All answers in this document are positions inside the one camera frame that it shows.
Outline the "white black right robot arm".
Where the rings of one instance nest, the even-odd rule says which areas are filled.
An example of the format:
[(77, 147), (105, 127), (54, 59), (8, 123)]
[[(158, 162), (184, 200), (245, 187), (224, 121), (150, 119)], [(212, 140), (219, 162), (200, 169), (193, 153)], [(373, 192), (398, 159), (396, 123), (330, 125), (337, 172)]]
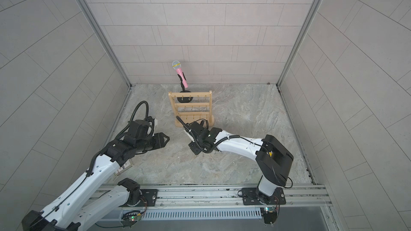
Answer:
[(274, 136), (263, 139), (245, 138), (228, 133), (220, 128), (211, 130), (203, 126), (204, 121), (185, 124), (179, 116), (176, 119), (183, 125), (191, 138), (190, 149), (195, 155), (210, 154), (214, 151), (229, 152), (255, 161), (263, 176), (256, 188), (255, 195), (243, 195), (262, 204), (270, 204), (278, 188), (286, 188), (293, 155)]

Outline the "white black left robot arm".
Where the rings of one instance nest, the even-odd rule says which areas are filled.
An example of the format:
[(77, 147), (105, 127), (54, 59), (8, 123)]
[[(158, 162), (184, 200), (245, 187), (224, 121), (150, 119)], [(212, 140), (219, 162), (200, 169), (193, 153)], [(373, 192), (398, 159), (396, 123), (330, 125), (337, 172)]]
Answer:
[(30, 211), (21, 225), (25, 231), (86, 231), (100, 219), (120, 206), (142, 206), (144, 215), (150, 198), (140, 185), (125, 178), (112, 190), (88, 204), (98, 188), (128, 160), (136, 155), (166, 146), (170, 138), (155, 133), (155, 119), (145, 112), (142, 120), (130, 118), (128, 124), (103, 149), (97, 152), (85, 173), (66, 191), (41, 211)]

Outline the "wooden jewelry display stand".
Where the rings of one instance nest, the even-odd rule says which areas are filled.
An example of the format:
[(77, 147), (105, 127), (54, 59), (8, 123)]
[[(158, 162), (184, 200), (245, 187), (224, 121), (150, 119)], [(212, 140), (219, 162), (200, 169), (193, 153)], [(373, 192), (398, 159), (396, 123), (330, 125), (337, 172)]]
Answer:
[(169, 92), (169, 100), (175, 116), (180, 116), (184, 123), (202, 122), (212, 127), (215, 122), (213, 116), (213, 92)]

